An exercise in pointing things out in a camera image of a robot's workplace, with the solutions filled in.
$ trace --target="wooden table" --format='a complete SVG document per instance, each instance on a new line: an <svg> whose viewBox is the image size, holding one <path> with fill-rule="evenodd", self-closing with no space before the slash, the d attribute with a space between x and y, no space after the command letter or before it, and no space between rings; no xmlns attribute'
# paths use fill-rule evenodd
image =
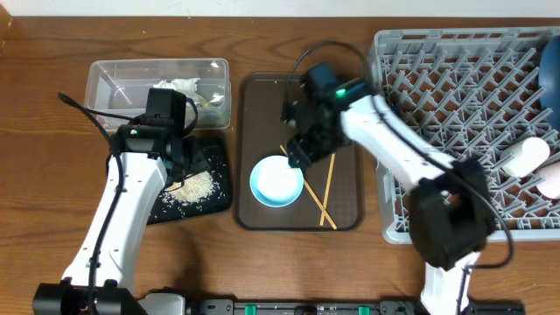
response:
<svg viewBox="0 0 560 315"><path fill-rule="evenodd" d="M408 17L15 18L0 57L0 313L31 313L38 284L60 280L102 195L107 145L91 122L56 98L65 91L83 100L92 62L227 59L234 112L224 134L235 165L243 78L289 70L314 42L345 40L367 50L383 29L559 24L559 19ZM302 67L330 53L318 52ZM195 297L211 292L239 299L418 297L424 262L411 246L383 240L375 161L362 155L367 215L356 231L248 232L234 223L231 211L149 227L135 294L171 286ZM504 244L490 245L481 261L505 254ZM485 300L520 299L529 314L553 313L560 310L559 258L558 242L518 243L514 261L505 269L476 271L469 292Z"/></svg>

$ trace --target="green light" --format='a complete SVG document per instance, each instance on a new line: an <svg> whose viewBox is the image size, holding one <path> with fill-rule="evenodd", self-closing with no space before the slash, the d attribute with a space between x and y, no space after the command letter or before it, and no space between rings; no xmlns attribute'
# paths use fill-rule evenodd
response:
<svg viewBox="0 0 560 315"><path fill-rule="evenodd" d="M346 93L347 90L345 88L341 88L340 90L336 91L336 96L337 97L342 97L344 96L344 93Z"/></svg>

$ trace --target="chopstick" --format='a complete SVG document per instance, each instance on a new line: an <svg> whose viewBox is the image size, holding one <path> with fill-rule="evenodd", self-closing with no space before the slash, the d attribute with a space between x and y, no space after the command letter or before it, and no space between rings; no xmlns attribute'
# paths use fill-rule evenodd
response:
<svg viewBox="0 0 560 315"><path fill-rule="evenodd" d="M336 156L335 153L331 154L331 164L329 165L329 175L326 178L326 188L325 188L325 197L323 198L323 208L326 210L326 203L329 200L329 190L331 189L331 178L333 176L333 167L334 167L334 157ZM322 227L325 223L325 213L321 214L321 222L320 226Z"/></svg>
<svg viewBox="0 0 560 315"><path fill-rule="evenodd" d="M282 145L280 145L280 149L282 149L283 154L287 157L288 152L286 152L286 150L284 149L284 147ZM319 198L317 198L317 195L315 194L315 192L313 192L312 187L309 186L309 184L307 183L307 180L305 180L305 178L304 178L304 185L305 185L305 188L307 188L307 191L309 192L309 194L313 197L313 200L315 200L315 203L317 203L317 206L319 207L319 209L321 209L321 212L326 217L326 220L329 221L329 223L331 223L332 229L337 229L336 224L334 224L333 219L331 219L331 216L325 210L325 208L321 204L321 201L319 201Z"/></svg>

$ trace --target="wire rack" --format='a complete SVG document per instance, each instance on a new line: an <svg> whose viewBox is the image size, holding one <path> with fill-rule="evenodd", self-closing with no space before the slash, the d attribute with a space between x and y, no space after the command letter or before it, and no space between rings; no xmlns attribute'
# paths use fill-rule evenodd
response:
<svg viewBox="0 0 560 315"><path fill-rule="evenodd" d="M457 159L477 158L492 203L516 240L560 239L560 202L536 189L542 178L509 177L507 147L540 137L560 161L558 132L546 122L538 86L540 52L558 28L380 31L370 57L374 82L419 135ZM408 196L391 171L378 165L383 235L408 243ZM503 232L492 241L505 241Z"/></svg>

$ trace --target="clear plastic container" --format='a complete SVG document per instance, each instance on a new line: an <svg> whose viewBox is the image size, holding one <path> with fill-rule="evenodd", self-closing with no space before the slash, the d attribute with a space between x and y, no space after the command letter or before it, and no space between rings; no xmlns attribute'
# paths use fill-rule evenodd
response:
<svg viewBox="0 0 560 315"><path fill-rule="evenodd" d="M197 94L209 101L197 107L196 129L225 129L231 120L231 84L225 59L134 59L96 61L89 69L85 106L104 113L135 117L146 110L148 91L161 80L200 78ZM194 117L186 106L185 125ZM97 116L107 131L116 131L122 119Z"/></svg>

